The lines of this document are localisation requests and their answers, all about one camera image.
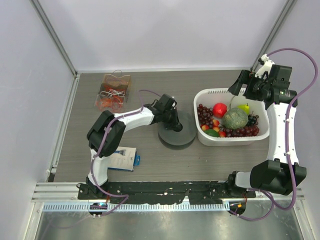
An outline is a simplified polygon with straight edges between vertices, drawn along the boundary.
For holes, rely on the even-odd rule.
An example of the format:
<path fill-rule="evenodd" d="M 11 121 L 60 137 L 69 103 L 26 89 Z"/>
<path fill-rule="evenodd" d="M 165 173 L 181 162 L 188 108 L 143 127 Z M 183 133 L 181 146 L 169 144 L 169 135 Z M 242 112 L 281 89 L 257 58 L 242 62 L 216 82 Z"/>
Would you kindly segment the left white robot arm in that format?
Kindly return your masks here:
<path fill-rule="evenodd" d="M 100 200 L 106 193 L 110 156 L 117 150 L 123 134 L 142 126 L 163 123 L 174 132 L 183 129 L 179 121 L 176 100 L 163 94 L 153 103 L 142 104 L 140 108 L 124 113 L 103 111 L 87 133 L 91 152 L 90 172 L 86 184 L 89 194 Z"/>

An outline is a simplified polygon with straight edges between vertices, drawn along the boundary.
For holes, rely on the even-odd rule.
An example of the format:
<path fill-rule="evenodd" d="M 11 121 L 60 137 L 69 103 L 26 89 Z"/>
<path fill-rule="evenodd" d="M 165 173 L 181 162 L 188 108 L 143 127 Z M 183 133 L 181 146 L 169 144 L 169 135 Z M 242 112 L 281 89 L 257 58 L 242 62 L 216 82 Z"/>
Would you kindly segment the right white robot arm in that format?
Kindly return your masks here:
<path fill-rule="evenodd" d="M 307 176 L 299 165 L 295 148 L 294 121 L 297 92 L 290 90 L 292 68 L 273 64 L 261 68 L 262 73 L 242 70 L 228 91 L 237 96 L 246 85 L 243 96 L 264 102 L 269 122 L 269 148 L 264 162 L 249 172 L 234 171 L 228 176 L 226 193 L 233 198 L 244 189 L 258 189 L 287 196 Z"/>

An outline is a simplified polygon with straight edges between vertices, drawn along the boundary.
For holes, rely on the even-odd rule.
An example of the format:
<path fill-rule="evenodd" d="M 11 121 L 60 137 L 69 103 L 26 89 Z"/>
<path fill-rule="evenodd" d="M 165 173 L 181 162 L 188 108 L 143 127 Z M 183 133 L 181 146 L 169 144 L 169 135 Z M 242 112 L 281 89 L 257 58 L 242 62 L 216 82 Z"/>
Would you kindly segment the white plastic basket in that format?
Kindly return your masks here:
<path fill-rule="evenodd" d="M 244 146 L 269 136 L 263 102 L 238 96 L 226 88 L 205 89 L 193 100 L 197 137 L 205 146 Z"/>

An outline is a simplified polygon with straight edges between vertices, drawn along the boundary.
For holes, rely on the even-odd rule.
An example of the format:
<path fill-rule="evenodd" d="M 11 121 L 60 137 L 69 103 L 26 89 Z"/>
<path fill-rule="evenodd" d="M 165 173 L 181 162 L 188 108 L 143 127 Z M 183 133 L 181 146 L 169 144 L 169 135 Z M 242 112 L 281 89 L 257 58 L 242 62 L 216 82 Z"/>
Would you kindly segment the grey cable spool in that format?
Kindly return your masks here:
<path fill-rule="evenodd" d="M 188 148 L 197 136 L 197 126 L 192 114 L 185 111 L 178 111 L 178 119 L 182 125 L 182 130 L 179 132 L 168 129 L 163 122 L 157 124 L 160 142 L 172 150 Z"/>

